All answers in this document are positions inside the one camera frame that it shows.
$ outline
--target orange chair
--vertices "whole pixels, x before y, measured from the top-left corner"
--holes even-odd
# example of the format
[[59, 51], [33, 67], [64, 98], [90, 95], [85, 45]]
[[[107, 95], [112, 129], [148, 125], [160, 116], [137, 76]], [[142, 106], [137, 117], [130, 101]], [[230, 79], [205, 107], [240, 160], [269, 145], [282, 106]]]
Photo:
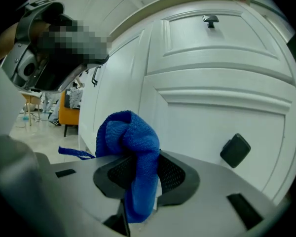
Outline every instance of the orange chair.
[[67, 133], [69, 125], [79, 125], [79, 113], [78, 109], [70, 109], [65, 107], [65, 91], [61, 94], [59, 104], [59, 123], [65, 125], [64, 137]]

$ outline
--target table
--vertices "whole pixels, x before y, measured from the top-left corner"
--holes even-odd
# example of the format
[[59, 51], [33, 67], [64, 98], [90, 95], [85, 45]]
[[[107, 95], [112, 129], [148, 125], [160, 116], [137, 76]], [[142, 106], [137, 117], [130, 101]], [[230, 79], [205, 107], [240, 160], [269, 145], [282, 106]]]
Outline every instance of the table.
[[30, 125], [32, 125], [32, 120], [31, 120], [31, 106], [30, 104], [34, 104], [37, 105], [37, 109], [38, 109], [38, 118], [40, 119], [39, 116], [39, 105], [40, 105], [40, 98], [30, 94], [30, 93], [26, 93], [26, 92], [21, 92], [21, 94], [24, 96], [24, 98], [26, 99], [26, 104], [28, 106], [28, 111], [29, 111], [29, 120], [30, 120]]

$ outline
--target person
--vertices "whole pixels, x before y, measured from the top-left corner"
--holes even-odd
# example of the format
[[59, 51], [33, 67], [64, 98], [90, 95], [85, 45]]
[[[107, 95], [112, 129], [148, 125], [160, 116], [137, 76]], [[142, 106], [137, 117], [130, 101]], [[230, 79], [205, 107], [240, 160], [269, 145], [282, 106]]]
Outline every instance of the person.
[[[77, 87], [78, 85], [79, 85], [80, 88], [84, 87], [84, 84], [80, 80], [80, 77], [81, 77], [82, 73], [79, 76], [77, 76], [75, 78], [75, 80], [68, 85], [67, 88], [69, 88], [69, 87]], [[60, 98], [58, 99], [55, 110], [53, 111], [53, 113], [48, 118], [48, 121], [50, 123], [52, 123], [53, 125], [55, 125], [55, 126], [61, 126], [61, 124], [59, 123], [59, 107], [60, 107]]]
[[60, 106], [60, 99], [58, 99], [57, 104], [55, 106], [55, 110], [48, 118], [48, 122], [52, 123], [54, 126], [61, 126], [59, 123], [59, 106]]
[[54, 103], [54, 96], [51, 93], [44, 94], [43, 113], [50, 113]]

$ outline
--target black slot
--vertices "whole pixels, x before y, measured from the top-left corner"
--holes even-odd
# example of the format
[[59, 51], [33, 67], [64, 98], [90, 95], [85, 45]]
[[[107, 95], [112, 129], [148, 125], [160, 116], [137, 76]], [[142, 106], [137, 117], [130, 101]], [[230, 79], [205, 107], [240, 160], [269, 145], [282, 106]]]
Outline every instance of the black slot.
[[103, 224], [111, 228], [112, 230], [120, 233], [121, 235], [129, 237], [130, 230], [126, 219], [126, 211], [124, 204], [124, 200], [121, 199], [117, 214], [108, 218]]
[[[94, 184], [108, 198], [123, 199], [136, 177], [135, 155], [126, 154], [98, 168], [93, 175]], [[189, 200], [200, 184], [198, 173], [192, 167], [160, 150], [157, 174], [162, 195], [157, 206], [179, 205]]]
[[227, 199], [248, 230], [263, 220], [263, 218], [241, 194], [231, 194], [227, 196]]
[[69, 176], [74, 173], [75, 171], [73, 169], [66, 169], [66, 170], [56, 172], [56, 176], [59, 178], [59, 177]]

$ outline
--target drawer handle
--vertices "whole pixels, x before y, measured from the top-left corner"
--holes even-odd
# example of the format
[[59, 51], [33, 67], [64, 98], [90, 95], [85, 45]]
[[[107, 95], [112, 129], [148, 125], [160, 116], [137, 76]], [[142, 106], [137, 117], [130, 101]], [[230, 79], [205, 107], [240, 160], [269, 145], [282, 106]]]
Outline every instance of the drawer handle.
[[97, 74], [98, 69], [101, 68], [101, 66], [97, 66], [93, 72], [93, 76], [92, 76], [92, 80], [91, 82], [93, 83], [93, 87], [95, 87], [96, 85], [98, 85], [98, 81], [95, 80], [95, 76]]
[[208, 23], [208, 28], [215, 28], [214, 23], [219, 22], [215, 15], [203, 15], [203, 21]]

